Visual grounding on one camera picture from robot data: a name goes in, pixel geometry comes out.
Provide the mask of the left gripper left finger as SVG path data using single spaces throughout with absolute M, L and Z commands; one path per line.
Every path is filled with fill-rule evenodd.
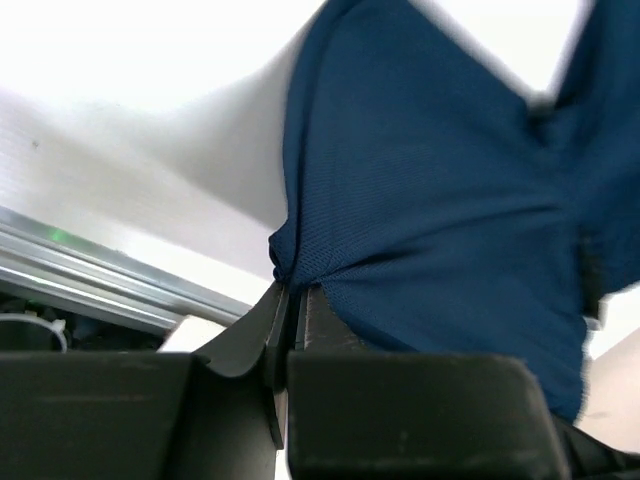
M 288 302 L 270 286 L 192 353 L 4 353 L 2 477 L 273 478 Z

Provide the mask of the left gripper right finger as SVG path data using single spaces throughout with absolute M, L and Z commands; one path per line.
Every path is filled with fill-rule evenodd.
M 525 365 L 500 355 L 364 348 L 324 292 L 302 299 L 287 359 L 295 479 L 566 479 Z

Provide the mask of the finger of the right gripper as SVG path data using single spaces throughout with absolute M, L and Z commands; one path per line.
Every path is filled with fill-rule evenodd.
M 552 416 L 573 480 L 639 478 L 639 454 L 616 450 Z

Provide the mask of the navy blue shorts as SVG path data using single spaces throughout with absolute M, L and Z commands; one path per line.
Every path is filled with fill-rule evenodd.
M 639 5 L 597 2 L 530 108 L 406 1 L 329 1 L 286 107 L 276 280 L 391 351 L 522 359 L 579 414 L 599 301 L 639 279 Z

